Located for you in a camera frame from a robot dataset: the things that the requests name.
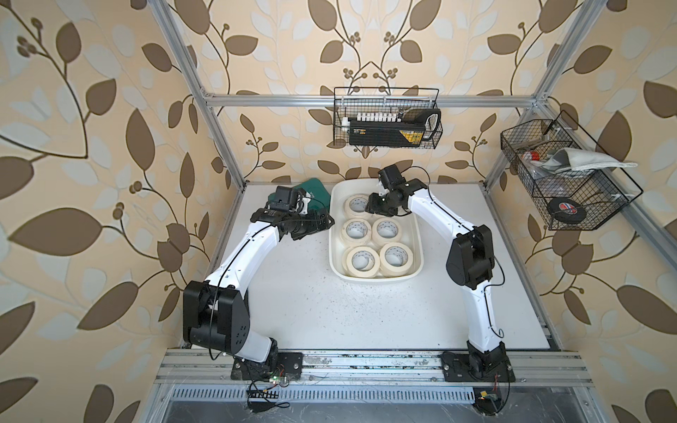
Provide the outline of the cream tape roll four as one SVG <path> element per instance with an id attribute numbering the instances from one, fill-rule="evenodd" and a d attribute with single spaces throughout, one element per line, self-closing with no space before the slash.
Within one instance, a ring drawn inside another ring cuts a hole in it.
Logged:
<path id="1" fill-rule="evenodd" d="M 364 219 L 347 220 L 340 231 L 340 240 L 347 247 L 366 245 L 372 240 L 372 226 Z"/>

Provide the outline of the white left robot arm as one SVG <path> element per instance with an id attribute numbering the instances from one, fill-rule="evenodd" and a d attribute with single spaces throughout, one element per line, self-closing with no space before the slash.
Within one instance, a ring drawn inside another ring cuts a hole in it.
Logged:
<path id="1" fill-rule="evenodd" d="M 250 282 L 266 256 L 288 235 L 294 241 L 331 228 L 326 209 L 278 211 L 260 208 L 252 214 L 243 239 L 230 256 L 202 281 L 183 292 L 183 341 L 212 352 L 265 363 L 272 359 L 273 339 L 250 328 L 245 305 Z"/>

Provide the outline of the cream tape roll one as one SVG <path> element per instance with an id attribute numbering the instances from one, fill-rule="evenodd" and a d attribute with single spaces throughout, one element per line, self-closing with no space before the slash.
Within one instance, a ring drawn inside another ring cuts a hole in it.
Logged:
<path id="1" fill-rule="evenodd" d="M 368 246 L 358 246 L 345 252 L 343 264 L 350 277 L 375 278 L 380 271 L 381 260 L 374 249 Z"/>

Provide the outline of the cream tape roll three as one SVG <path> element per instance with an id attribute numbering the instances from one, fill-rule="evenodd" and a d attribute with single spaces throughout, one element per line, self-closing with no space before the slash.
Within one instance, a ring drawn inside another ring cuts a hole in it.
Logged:
<path id="1" fill-rule="evenodd" d="M 375 221 L 371 229 L 372 241 L 377 246 L 400 241 L 403 230 L 398 220 L 394 218 L 380 218 Z"/>

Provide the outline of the cream tape roll two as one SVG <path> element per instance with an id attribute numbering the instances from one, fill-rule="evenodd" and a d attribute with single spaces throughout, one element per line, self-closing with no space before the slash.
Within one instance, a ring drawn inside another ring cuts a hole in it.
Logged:
<path id="1" fill-rule="evenodd" d="M 379 257 L 380 271 L 387 278 L 407 275 L 414 265 L 414 253 L 403 243 L 387 243 Z"/>

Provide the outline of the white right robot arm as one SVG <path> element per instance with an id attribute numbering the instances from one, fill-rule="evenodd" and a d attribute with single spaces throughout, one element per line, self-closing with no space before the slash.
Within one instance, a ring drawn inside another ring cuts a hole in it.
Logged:
<path id="1" fill-rule="evenodd" d="M 394 217 L 401 209 L 423 219 L 449 243 L 445 267 L 463 292 L 469 360 L 478 372 L 488 372 L 507 360 L 502 333 L 494 326 L 491 294 L 495 286 L 492 283 L 495 254 L 491 230 L 461 218 L 438 202 L 427 187 L 414 190 L 411 183 L 406 183 L 402 189 L 368 196 L 368 213 Z"/>

